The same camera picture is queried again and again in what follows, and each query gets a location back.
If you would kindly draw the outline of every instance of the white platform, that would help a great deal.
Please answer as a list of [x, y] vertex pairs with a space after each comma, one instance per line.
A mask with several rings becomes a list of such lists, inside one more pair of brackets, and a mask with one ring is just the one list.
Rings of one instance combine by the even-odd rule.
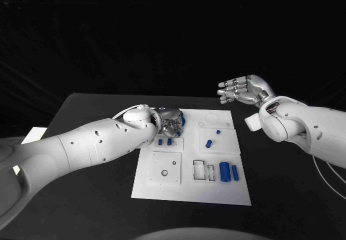
[[[171, 139], [170, 146], [168, 138], [157, 136], [153, 144], [140, 150], [131, 197], [251, 206], [230, 111], [180, 110], [186, 119], [181, 136]], [[207, 140], [212, 140], [210, 148], [206, 148]], [[205, 163], [205, 180], [193, 179], [193, 161]], [[230, 182], [220, 181], [220, 162], [236, 165], [239, 181], [233, 179], [232, 169]], [[215, 181], [209, 181], [207, 165], [213, 165]]]

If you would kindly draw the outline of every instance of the black table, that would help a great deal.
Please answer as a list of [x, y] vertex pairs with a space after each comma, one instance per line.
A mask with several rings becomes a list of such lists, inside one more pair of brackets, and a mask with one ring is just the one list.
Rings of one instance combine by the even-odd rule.
[[[272, 239], [344, 239], [346, 201], [321, 180], [311, 156], [292, 143], [251, 132], [243, 119], [258, 109], [219, 98], [72, 94], [45, 138], [111, 118], [137, 104], [151, 107], [230, 110], [252, 206], [132, 199], [140, 150], [107, 164], [56, 179], [37, 193], [0, 232], [8, 239], [127, 240], [180, 227], [251, 232]], [[333, 184], [323, 161], [321, 172]], [[346, 185], [339, 186], [346, 192]]]

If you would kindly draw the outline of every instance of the white cable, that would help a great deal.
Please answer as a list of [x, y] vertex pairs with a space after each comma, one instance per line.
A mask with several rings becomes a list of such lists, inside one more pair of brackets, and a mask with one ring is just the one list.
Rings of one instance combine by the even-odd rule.
[[135, 108], [135, 107], [140, 107], [141, 105], [135, 105], [135, 106], [131, 106], [130, 108], [127, 108], [125, 110], [122, 110], [111, 119], [115, 119], [122, 113], [125, 113], [130, 109]]
[[344, 181], [344, 179], [341, 178], [341, 176], [339, 175], [337, 171], [331, 168], [330, 163], [327, 162], [326, 164], [327, 164], [327, 166], [330, 167], [330, 169], [331, 169], [333, 173], [336, 174], [336, 176], [337, 176], [337, 177], [340, 178], [340, 180], [346, 183], [346, 181]]
[[337, 193], [337, 195], [346, 200], [346, 197], [334, 190], [334, 188], [330, 186], [327, 180], [326, 180], [324, 177], [323, 177], [321, 171], [320, 171], [318, 166], [317, 166], [317, 163], [316, 163], [316, 157], [311, 156], [311, 158], [313, 158], [313, 162], [314, 162], [314, 165], [316, 165], [316, 168], [317, 168], [317, 171], [318, 171], [318, 174], [320, 174], [321, 179], [324, 180], [324, 182], [326, 182], [327, 186], [331, 188], [331, 190]]

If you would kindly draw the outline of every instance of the black curtain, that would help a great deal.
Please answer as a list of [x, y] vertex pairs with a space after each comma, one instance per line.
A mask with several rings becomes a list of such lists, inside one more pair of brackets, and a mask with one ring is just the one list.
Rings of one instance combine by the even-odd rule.
[[344, 29], [333, 3], [7, 0], [0, 124], [47, 126], [75, 92], [218, 97], [218, 83], [249, 74], [346, 111]]

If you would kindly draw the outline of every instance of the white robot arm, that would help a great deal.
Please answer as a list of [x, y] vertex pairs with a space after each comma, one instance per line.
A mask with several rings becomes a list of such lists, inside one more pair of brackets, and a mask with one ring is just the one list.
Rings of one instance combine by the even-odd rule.
[[307, 106], [275, 93], [256, 75], [219, 83], [220, 103], [255, 105], [259, 112], [245, 119], [251, 131], [264, 130], [275, 141], [297, 144], [305, 153], [346, 168], [346, 112]]
[[135, 107], [60, 135], [14, 148], [0, 147], [0, 230], [55, 179], [147, 147], [157, 133], [180, 136], [184, 117], [179, 109]]

